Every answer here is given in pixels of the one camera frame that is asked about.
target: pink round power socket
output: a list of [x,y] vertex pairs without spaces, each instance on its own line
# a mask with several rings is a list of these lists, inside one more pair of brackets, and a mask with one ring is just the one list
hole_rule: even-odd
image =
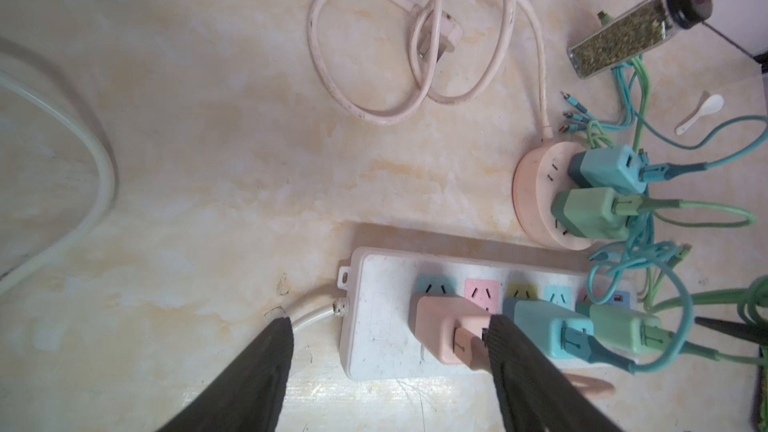
[[590,238],[572,235],[552,216],[558,192],[578,186],[568,176],[571,159],[583,152],[575,142],[557,142],[525,154],[512,178],[514,213],[526,234],[539,244],[567,250],[584,250]]

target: blue charger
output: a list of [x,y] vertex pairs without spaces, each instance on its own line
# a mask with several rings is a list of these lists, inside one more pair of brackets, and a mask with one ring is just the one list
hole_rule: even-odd
[[568,175],[580,187],[613,187],[622,195],[642,194],[648,184],[640,178],[647,164],[627,145],[580,152],[571,160]]
[[592,319],[552,302],[507,297],[502,311],[544,355],[552,359],[577,358],[564,349],[565,329],[594,334]]

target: pink outlet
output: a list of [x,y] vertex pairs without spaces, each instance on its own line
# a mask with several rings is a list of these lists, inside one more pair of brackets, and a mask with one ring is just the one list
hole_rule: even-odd
[[484,278],[468,278],[464,282],[464,297],[475,302],[491,314],[498,313],[502,285]]

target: black object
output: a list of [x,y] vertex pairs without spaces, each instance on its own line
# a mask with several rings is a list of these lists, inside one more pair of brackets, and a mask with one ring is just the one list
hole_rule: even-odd
[[[508,318],[492,316],[483,340],[507,432],[621,432]],[[292,357],[293,329],[279,318],[158,432],[274,432]]]
[[677,25],[689,29],[712,16],[712,0],[667,0],[667,10]]
[[740,338],[755,344],[768,346],[768,327],[763,325],[743,324],[741,322],[721,321],[716,318],[696,317],[697,325],[731,337]]
[[620,432],[504,315],[494,315],[488,346],[507,432]]
[[290,319],[272,321],[158,432],[273,432],[293,357]]

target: cord strain relief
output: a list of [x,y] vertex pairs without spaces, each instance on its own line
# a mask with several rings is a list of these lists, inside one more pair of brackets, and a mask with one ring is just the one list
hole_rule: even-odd
[[350,300],[346,297],[339,297],[333,301],[333,314],[337,317],[345,317],[350,311]]

